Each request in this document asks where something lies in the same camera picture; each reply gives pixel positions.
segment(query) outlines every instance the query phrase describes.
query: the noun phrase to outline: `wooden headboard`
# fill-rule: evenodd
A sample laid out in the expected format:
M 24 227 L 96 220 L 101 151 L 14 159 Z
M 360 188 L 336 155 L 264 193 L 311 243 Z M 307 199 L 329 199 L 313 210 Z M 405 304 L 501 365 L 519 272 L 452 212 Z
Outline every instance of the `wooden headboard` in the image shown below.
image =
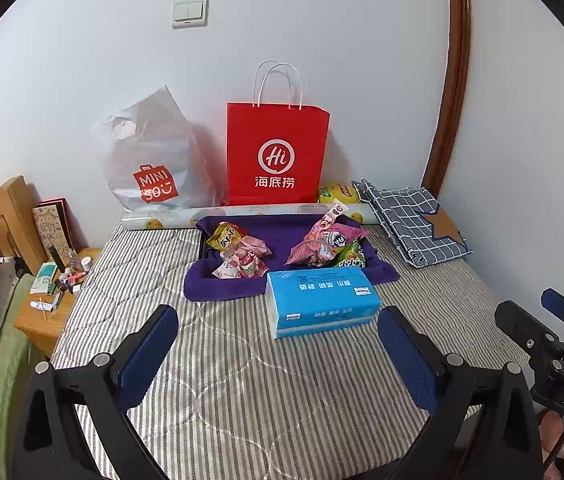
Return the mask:
M 35 206 L 24 177 L 0 186 L 0 256 L 20 256 L 33 274 L 47 261 L 31 212 Z

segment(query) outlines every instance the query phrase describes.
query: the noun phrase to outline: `silver bolt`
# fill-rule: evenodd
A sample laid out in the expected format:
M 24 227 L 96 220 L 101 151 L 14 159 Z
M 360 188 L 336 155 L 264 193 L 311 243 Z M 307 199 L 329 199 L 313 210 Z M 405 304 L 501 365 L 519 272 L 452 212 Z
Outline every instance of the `silver bolt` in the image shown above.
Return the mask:
M 44 372 L 48 370 L 48 362 L 47 361 L 40 361 L 36 364 L 36 373 L 42 375 Z
M 519 374 L 522 371 L 520 365 L 517 363 L 507 363 L 507 370 L 514 375 Z
M 93 358 L 93 364 L 97 367 L 104 366 L 110 361 L 111 357 L 108 354 L 97 354 Z
M 451 366 L 462 366 L 464 364 L 464 359 L 459 354 L 449 354 L 446 356 L 446 362 Z

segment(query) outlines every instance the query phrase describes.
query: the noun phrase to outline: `blue tissue package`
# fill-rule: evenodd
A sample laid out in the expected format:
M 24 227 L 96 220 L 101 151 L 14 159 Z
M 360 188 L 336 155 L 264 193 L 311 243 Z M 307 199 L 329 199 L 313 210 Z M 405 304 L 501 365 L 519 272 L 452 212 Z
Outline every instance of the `blue tissue package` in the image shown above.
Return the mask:
M 368 323 L 381 304 L 359 267 L 269 272 L 264 301 L 273 339 Z

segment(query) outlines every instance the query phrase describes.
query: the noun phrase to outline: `wooden table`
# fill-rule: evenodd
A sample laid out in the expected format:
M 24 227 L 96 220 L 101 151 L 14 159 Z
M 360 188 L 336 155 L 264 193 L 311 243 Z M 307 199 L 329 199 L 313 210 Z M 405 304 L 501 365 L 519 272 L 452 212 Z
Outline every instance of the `wooden table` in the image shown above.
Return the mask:
M 101 250 L 102 248 L 81 250 L 78 259 L 81 260 L 85 256 L 90 256 L 95 261 L 100 256 Z M 58 276 L 59 271 L 56 271 L 54 279 Z M 75 296 L 67 290 L 62 297 L 62 301 L 60 301 L 60 305 L 54 311 L 47 312 L 46 318 L 44 318 L 42 310 L 37 310 L 31 306 L 31 301 L 39 301 L 41 299 L 47 303 L 53 303 L 54 297 L 55 295 L 27 294 L 20 305 L 20 311 L 13 323 L 15 328 L 24 332 L 28 339 L 48 357 L 51 357 L 56 347 L 66 319 L 73 308 Z

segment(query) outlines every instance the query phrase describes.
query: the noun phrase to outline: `brown wooden pole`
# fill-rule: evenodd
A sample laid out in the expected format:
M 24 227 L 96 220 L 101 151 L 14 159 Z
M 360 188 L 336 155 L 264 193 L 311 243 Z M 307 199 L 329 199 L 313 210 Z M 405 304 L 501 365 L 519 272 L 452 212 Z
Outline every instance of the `brown wooden pole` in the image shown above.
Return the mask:
M 471 0 L 449 0 L 448 59 L 438 127 L 422 186 L 438 196 L 456 142 L 471 49 Z

